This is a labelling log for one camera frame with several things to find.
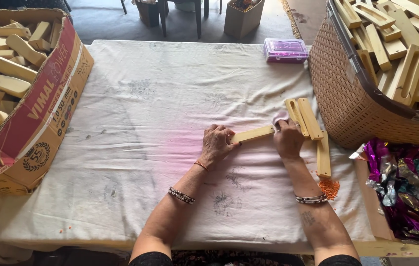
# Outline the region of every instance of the red printed cardboard box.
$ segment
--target red printed cardboard box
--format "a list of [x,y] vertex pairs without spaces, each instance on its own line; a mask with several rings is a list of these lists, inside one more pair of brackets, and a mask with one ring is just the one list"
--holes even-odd
[[62,21],[57,47],[0,126],[0,195],[26,195],[50,168],[94,60],[59,9],[0,10],[0,25],[11,19],[25,25]]

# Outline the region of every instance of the brown woven plastic basket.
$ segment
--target brown woven plastic basket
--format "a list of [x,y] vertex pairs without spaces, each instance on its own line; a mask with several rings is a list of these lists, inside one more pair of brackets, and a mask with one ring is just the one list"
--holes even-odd
[[333,0],[316,35],[308,63],[313,89],[329,136],[356,149],[374,136],[419,144],[419,111],[386,97],[369,78]]

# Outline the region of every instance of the black chair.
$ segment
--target black chair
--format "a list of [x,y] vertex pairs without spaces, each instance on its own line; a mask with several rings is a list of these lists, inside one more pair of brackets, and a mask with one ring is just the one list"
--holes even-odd
[[[198,31],[198,39],[201,38],[201,0],[158,0],[158,10],[160,13],[160,21],[162,23],[162,31],[164,32],[164,37],[167,36],[167,29],[165,25],[165,17],[168,15],[168,1],[176,3],[185,3],[193,2],[195,3],[195,13],[196,13],[196,29]],[[204,16],[209,16],[209,0],[204,0]]]

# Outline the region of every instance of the white tablecloth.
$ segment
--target white tablecloth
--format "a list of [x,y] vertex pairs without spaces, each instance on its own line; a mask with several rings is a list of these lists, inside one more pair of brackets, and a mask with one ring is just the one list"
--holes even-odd
[[[98,40],[88,48],[94,67],[49,173],[31,196],[0,197],[0,262],[64,245],[131,249],[199,156],[206,127],[268,125],[288,98],[309,98],[317,111],[307,64],[267,64],[262,45]],[[332,142],[330,150],[340,181],[331,204],[353,240],[374,240],[349,152]],[[302,156],[316,178],[314,142]],[[311,250],[272,137],[226,158],[196,198],[175,249]]]

